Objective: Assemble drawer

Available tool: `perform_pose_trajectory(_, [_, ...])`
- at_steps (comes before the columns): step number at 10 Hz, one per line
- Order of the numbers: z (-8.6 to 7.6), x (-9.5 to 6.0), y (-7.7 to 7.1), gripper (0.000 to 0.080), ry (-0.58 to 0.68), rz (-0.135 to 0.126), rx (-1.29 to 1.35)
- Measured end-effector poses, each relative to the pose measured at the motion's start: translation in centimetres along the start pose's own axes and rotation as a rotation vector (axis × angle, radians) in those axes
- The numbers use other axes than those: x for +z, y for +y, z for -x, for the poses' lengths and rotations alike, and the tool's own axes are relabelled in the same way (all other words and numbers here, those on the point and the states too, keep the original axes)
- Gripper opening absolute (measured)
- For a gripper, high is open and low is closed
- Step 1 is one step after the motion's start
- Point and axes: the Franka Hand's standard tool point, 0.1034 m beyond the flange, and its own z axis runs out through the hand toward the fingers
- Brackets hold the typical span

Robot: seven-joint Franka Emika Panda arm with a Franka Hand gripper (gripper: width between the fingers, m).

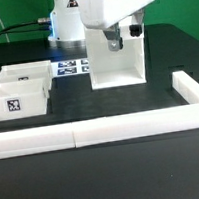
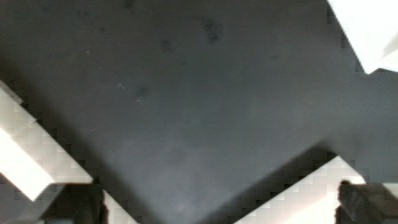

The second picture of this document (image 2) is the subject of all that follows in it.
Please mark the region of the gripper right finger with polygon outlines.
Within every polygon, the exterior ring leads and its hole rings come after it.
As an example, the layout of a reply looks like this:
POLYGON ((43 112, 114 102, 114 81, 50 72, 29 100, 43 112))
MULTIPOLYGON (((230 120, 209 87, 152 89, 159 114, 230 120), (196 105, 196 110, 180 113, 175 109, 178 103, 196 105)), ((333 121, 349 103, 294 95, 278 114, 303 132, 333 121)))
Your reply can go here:
POLYGON ((344 181, 338 201, 335 224, 398 224, 398 183, 344 181))

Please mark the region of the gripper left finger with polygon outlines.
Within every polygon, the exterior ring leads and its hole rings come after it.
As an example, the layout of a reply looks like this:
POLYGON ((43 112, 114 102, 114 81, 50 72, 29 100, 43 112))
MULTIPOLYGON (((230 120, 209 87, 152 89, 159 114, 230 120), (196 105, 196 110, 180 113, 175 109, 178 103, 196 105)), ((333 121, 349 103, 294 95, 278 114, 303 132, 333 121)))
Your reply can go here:
POLYGON ((109 224, 106 193, 98 184, 68 184, 42 215, 45 224, 109 224))

